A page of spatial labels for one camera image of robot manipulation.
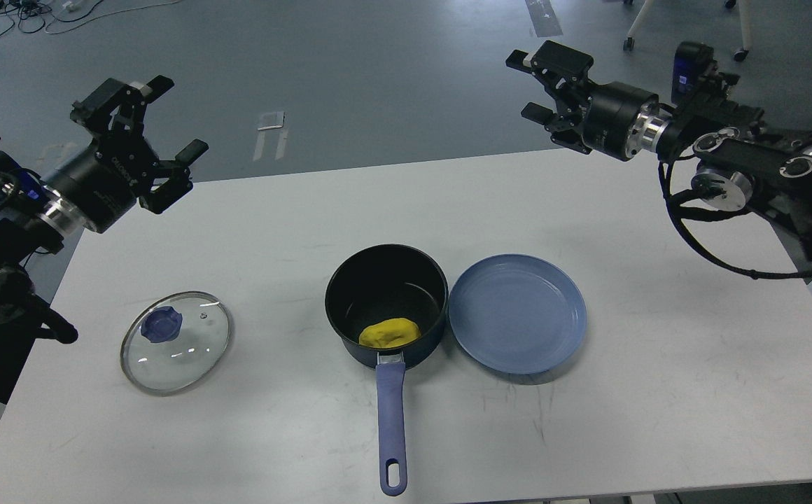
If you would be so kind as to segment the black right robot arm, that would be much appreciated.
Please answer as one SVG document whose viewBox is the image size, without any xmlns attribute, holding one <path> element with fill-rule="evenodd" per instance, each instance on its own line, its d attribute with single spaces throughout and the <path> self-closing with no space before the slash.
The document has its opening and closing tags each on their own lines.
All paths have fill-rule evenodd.
<svg viewBox="0 0 812 504">
<path fill-rule="evenodd" d="M 734 267 L 688 230 L 688 221 L 755 214 L 793 236 L 812 261 L 812 131 L 769 127 L 761 108 L 730 99 L 739 76 L 719 70 L 711 47 L 677 47 L 669 104 L 626 83 L 595 83 L 588 76 L 594 58 L 553 41 L 533 53 L 515 49 L 505 63 L 534 77 L 554 100 L 554 108 L 528 103 L 521 115 L 557 146 L 621 162 L 655 154 L 668 219 L 702 258 L 751 279 L 812 278 L 812 268 Z"/>
</svg>

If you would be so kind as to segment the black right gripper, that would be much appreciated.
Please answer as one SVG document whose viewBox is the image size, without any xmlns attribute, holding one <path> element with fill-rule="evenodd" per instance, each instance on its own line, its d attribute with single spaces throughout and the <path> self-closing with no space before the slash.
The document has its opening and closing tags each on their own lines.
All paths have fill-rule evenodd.
<svg viewBox="0 0 812 504">
<path fill-rule="evenodd" d="M 639 120 L 656 114 L 659 95 L 621 82 L 594 84 L 593 64 L 591 55 L 554 41 L 533 53 L 514 49 L 506 58 L 506 67 L 530 74 L 556 102 L 556 111 L 529 102 L 522 118 L 543 127 L 560 148 L 626 162 L 641 149 Z"/>
</svg>

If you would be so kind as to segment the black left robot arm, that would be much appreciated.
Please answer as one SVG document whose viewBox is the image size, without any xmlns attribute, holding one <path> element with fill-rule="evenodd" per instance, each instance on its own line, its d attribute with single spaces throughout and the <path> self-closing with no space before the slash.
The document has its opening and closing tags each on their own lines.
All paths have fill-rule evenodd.
<svg viewBox="0 0 812 504">
<path fill-rule="evenodd" d="M 208 144 L 195 139 L 160 159 L 144 134 L 148 106 L 173 86 L 166 76 L 108 78 L 74 102 L 70 118 L 90 143 L 47 176 L 0 150 L 0 339 L 75 342 L 77 329 L 39 297 L 23 261 L 57 254 L 80 228 L 105 233 L 134 205 L 162 214 L 194 188 L 191 168 Z"/>
</svg>

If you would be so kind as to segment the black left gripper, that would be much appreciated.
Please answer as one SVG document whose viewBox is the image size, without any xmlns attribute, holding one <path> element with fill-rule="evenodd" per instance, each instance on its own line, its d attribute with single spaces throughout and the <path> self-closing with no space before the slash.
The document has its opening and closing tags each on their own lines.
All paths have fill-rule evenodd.
<svg viewBox="0 0 812 504">
<path fill-rule="evenodd" d="M 173 86 L 166 76 L 144 84 L 108 78 L 73 103 L 70 119 L 92 140 L 43 182 L 80 211 L 87 229 L 105 232 L 135 204 L 162 214 L 194 188 L 192 166 L 208 143 L 192 140 L 172 159 L 158 160 L 144 137 L 147 106 Z"/>
</svg>

